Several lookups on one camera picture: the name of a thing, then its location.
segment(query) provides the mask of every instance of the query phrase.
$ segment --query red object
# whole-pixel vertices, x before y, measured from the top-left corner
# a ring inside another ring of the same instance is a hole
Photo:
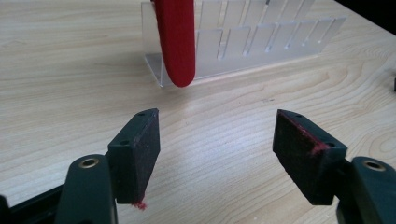
[[[155,0],[158,31],[166,71],[178,87],[195,76],[195,28],[193,0]]]
[[[145,203],[143,203],[143,201],[140,201],[138,203],[132,203],[132,206],[142,211],[144,211],[148,207]]]

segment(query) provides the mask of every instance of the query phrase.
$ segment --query red fiber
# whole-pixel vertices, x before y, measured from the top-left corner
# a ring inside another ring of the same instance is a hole
[[[137,203],[132,203],[132,206],[136,207],[136,208],[138,208],[139,210],[142,210],[142,211],[144,211],[148,207],[145,203],[143,203],[143,201],[140,201],[140,202],[137,202]]]
[[[281,114],[282,117],[290,121],[299,131],[301,137],[303,137],[306,141],[309,141],[313,144],[313,147],[310,149],[309,154],[311,156],[317,156],[322,153],[324,150],[330,149],[328,145],[320,141],[317,137],[315,137],[312,133],[308,132],[301,124],[296,122],[293,119],[290,119],[288,116]]]

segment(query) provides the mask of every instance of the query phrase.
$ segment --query light wood surface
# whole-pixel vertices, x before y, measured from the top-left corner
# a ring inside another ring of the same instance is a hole
[[[396,37],[348,15],[318,56],[161,89],[145,64],[140,1],[0,1],[0,193],[10,205],[106,153],[137,112],[160,110],[162,151],[145,211],[120,223],[336,223],[272,152],[276,110],[301,113],[349,147],[396,167]]]

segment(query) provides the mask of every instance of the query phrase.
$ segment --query acrylic slot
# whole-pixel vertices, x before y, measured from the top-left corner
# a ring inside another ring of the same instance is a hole
[[[195,79],[319,54],[346,17],[304,20],[315,0],[195,2]],[[142,3],[145,58],[160,86],[172,85],[154,6]]]

